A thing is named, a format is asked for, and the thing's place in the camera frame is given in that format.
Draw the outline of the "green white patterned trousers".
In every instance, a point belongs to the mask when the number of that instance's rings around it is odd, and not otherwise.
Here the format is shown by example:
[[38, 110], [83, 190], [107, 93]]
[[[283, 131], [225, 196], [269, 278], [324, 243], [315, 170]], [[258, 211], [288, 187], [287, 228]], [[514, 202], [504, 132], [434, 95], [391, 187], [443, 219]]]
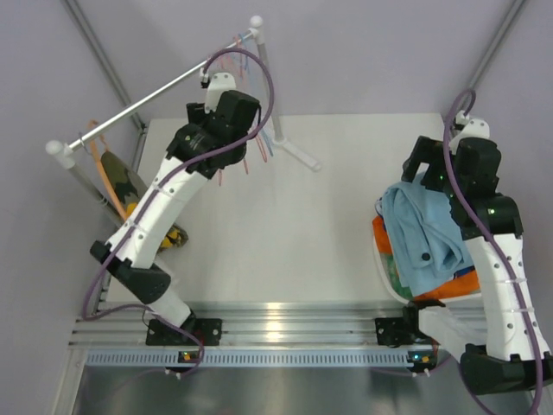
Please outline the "green white patterned trousers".
[[398, 301], [405, 303], [411, 300], [412, 293], [410, 288], [402, 286], [393, 256], [387, 253], [380, 253], [379, 257], [382, 265], [381, 278], [384, 281], [385, 287]]

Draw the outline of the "pink hanger with orange trousers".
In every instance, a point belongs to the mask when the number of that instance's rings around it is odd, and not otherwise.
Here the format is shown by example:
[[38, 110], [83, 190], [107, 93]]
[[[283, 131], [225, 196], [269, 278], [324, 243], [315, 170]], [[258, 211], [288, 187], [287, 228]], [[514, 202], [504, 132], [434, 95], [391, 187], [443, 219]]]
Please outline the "pink hanger with orange trousers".
[[[241, 34], [238, 34], [237, 36], [235, 36], [234, 41], [236, 42], [237, 48], [242, 48], [244, 50], [247, 49], [247, 47], [245, 46], [245, 38]], [[256, 91], [256, 88], [252, 83], [252, 76], [249, 68], [249, 58], [241, 54], [237, 58], [237, 61], [238, 61], [238, 76], [240, 78], [242, 86], [248, 93], [253, 95], [254, 92]], [[264, 130], [261, 130], [260, 134], [255, 137], [255, 143], [257, 145], [259, 154], [262, 157], [264, 163], [267, 163], [269, 160], [269, 156], [273, 156], [273, 154], [272, 154], [272, 149], [270, 149], [270, 151], [267, 151], [265, 147], [265, 145], [268, 143], [268, 139], [265, 137]]]

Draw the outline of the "blue wire hanger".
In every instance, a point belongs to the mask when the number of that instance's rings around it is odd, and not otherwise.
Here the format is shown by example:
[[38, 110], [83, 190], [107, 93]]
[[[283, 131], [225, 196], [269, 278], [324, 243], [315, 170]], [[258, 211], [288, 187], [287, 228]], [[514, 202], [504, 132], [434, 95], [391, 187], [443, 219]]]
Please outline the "blue wire hanger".
[[[259, 84], [257, 82], [257, 73], [255, 72], [255, 70], [250, 67], [250, 58], [249, 58], [249, 68], [250, 68], [250, 71], [251, 71], [251, 76], [252, 76], [252, 83], [254, 84], [254, 87], [256, 88], [256, 91], [254, 92], [254, 94], [256, 96], [259, 96], [260, 93], [261, 93], [261, 90], [259, 89]], [[268, 139], [268, 143], [265, 145], [267, 151], [270, 151], [270, 149], [272, 149], [272, 146], [271, 146], [271, 143], [270, 143], [270, 138], [268, 136], [268, 134], [266, 133], [265, 129], [261, 129], [261, 130], [264, 130], [264, 134], [265, 134], [265, 137]]]

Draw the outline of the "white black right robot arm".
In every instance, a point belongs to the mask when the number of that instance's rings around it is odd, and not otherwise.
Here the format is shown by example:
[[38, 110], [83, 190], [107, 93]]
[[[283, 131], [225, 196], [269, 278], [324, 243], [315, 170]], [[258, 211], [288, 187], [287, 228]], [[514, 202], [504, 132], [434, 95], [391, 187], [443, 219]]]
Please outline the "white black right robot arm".
[[541, 335], [524, 272], [523, 225], [516, 202], [498, 192], [501, 153], [480, 137], [437, 141], [420, 136], [404, 162], [402, 179], [448, 197], [450, 212], [474, 262], [486, 316], [481, 335], [444, 303], [411, 303], [403, 321], [412, 342], [438, 341], [458, 362], [474, 395], [542, 392], [552, 383], [552, 352]]

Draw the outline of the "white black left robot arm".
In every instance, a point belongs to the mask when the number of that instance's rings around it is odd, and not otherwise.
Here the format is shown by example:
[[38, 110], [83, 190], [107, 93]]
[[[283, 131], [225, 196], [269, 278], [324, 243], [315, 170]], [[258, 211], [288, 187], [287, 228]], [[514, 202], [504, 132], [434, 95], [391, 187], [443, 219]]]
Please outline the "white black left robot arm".
[[164, 322], [174, 342], [190, 341], [194, 313], [172, 288], [172, 278], [155, 263], [158, 249], [182, 209], [215, 174], [239, 163], [246, 135], [261, 112], [260, 102], [237, 90], [221, 94], [215, 109], [189, 104], [188, 123], [176, 131], [154, 180], [125, 223], [92, 256], [138, 302]]

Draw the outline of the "light blue trousers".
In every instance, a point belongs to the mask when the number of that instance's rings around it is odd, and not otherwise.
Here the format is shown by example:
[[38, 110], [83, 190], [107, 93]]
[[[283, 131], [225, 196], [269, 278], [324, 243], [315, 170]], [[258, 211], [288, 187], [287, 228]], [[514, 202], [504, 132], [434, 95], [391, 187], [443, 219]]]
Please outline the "light blue trousers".
[[402, 286], [414, 296], [432, 291], [474, 265], [448, 197], [422, 185], [423, 174], [397, 182], [380, 205]]

